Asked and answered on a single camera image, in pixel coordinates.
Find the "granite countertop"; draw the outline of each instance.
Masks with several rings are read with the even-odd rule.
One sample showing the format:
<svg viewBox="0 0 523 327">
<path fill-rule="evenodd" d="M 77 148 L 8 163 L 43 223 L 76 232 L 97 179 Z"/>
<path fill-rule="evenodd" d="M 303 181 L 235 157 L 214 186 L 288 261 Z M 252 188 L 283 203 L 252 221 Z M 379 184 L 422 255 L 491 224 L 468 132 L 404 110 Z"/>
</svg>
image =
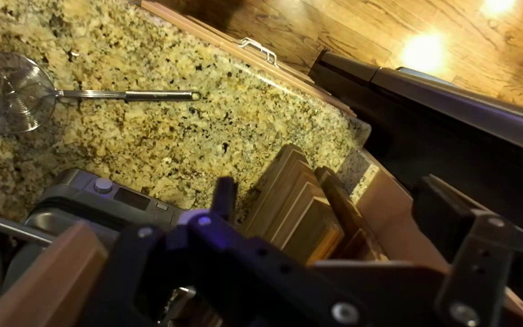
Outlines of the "granite countertop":
<svg viewBox="0 0 523 327">
<path fill-rule="evenodd" d="M 299 95 L 123 0 L 0 0 L 0 52 L 37 63 L 57 90 L 197 90 L 199 103 L 59 103 L 34 133 L 0 137 L 0 217 L 83 168 L 179 208 L 208 206 L 214 181 L 259 179 L 284 144 L 352 175 L 368 126 Z"/>
</svg>

